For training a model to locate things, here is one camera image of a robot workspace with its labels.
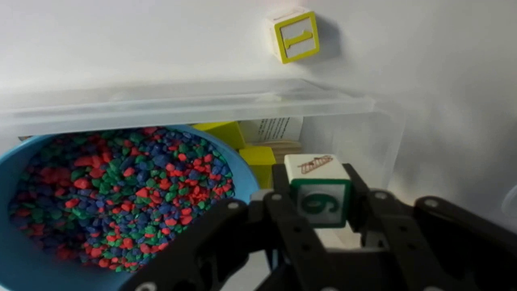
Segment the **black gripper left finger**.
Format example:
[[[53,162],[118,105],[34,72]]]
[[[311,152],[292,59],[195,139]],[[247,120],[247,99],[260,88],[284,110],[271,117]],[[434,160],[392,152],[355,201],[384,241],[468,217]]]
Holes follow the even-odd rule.
[[[119,291],[219,291],[257,251],[269,269],[257,291],[332,288],[328,253],[289,194],[286,167],[274,165],[273,191],[261,201],[218,202]]]

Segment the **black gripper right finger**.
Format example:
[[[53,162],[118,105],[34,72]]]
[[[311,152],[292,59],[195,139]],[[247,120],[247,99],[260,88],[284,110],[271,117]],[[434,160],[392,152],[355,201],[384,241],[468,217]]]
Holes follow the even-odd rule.
[[[436,196],[405,204],[344,167],[360,246],[332,256],[339,291],[517,291],[517,235]]]

